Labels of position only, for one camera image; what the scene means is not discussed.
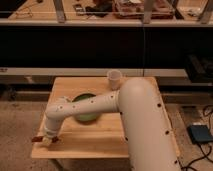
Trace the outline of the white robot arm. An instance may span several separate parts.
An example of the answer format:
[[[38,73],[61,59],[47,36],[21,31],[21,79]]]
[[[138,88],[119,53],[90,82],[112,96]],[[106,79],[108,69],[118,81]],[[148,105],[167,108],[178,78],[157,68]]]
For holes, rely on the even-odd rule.
[[[43,141],[55,138],[70,116],[116,112],[121,116],[132,171],[181,171],[160,92],[144,77],[125,81],[117,91],[48,105]]]

